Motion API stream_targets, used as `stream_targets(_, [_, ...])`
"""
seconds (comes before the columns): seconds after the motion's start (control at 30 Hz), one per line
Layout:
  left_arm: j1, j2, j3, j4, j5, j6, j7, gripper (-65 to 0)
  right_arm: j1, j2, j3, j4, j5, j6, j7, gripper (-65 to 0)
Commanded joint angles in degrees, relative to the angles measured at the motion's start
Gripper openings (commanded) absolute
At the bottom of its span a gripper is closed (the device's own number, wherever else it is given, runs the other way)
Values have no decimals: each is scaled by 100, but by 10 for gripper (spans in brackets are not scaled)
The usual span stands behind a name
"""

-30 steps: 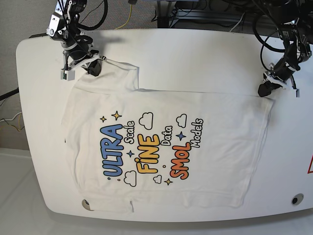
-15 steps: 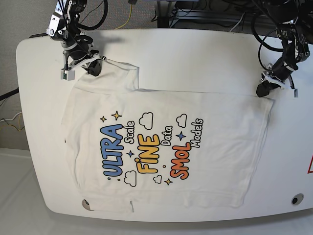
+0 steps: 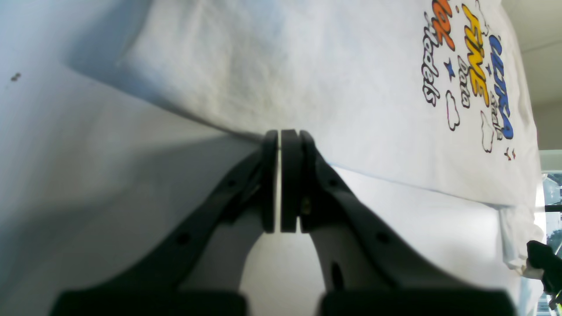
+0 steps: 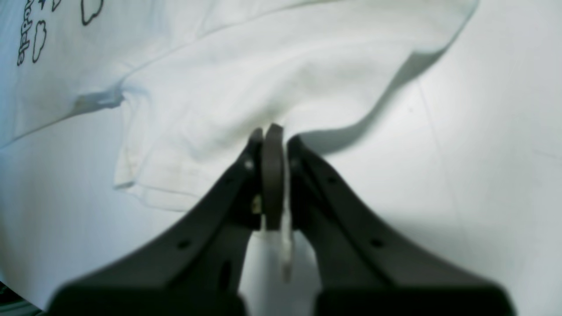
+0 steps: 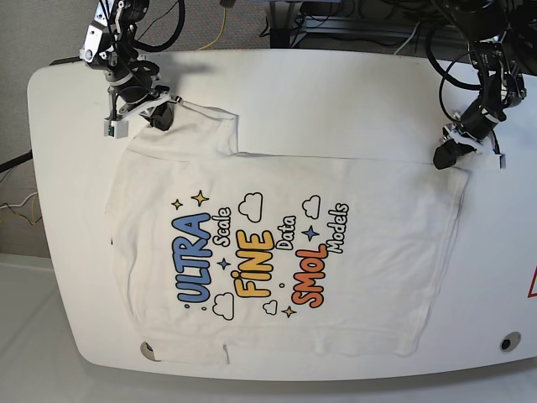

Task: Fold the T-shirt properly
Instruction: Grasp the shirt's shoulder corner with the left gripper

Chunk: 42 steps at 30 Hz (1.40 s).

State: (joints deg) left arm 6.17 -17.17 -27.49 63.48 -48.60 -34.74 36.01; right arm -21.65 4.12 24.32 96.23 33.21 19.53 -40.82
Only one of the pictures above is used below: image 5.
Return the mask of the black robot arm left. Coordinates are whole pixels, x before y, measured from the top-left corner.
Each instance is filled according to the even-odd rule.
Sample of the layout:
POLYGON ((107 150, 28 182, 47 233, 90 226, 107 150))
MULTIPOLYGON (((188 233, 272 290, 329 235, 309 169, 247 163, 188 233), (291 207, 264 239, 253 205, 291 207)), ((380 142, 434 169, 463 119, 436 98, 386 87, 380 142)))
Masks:
POLYGON ((468 154, 494 154, 501 149, 495 128, 506 120, 506 111, 527 96, 524 73, 536 73, 536 3, 534 1, 435 1, 445 21, 467 42, 467 58, 478 82, 456 79, 442 68, 431 45, 435 31, 425 38, 425 53, 441 75, 441 83, 477 94, 463 111, 446 113, 449 123, 442 129, 436 148, 436 169, 451 168, 468 154))

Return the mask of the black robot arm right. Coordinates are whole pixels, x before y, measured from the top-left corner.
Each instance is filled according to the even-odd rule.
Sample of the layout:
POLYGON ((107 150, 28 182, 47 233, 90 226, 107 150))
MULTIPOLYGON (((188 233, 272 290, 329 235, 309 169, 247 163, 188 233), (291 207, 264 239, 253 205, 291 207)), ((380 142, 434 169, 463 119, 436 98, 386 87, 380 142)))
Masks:
POLYGON ((170 88, 161 85, 160 68, 142 58, 140 51, 167 50, 180 36, 185 22, 185 3, 178 1, 178 21, 171 37, 160 45, 136 39, 138 22, 149 9, 148 1, 100 1, 89 24, 80 59, 107 80, 109 114, 104 120, 104 135, 119 139, 128 135, 128 120, 145 119, 152 128, 170 129, 175 104, 181 101, 170 88))

